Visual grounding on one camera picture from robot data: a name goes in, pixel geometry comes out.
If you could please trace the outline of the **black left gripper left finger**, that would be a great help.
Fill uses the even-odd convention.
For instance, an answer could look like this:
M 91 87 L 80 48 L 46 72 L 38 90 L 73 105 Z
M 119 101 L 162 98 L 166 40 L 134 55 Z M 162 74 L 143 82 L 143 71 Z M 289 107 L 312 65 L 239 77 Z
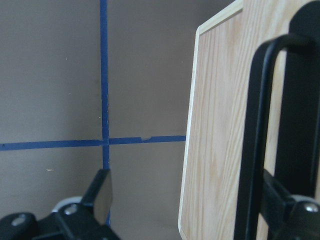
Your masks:
M 47 217 L 37 220 L 30 212 L 16 212 L 0 220 L 2 240 L 117 240 L 106 224 L 112 204 L 109 169 L 100 169 L 78 201 L 60 201 Z

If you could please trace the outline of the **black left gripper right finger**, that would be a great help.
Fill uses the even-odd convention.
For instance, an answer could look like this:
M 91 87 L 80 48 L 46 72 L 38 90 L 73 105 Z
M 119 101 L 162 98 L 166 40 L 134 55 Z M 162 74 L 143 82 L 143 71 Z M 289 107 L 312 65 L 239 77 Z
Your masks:
M 263 171 L 260 214 L 268 226 L 269 240 L 318 240 L 320 203 L 291 194 L 267 170 Z

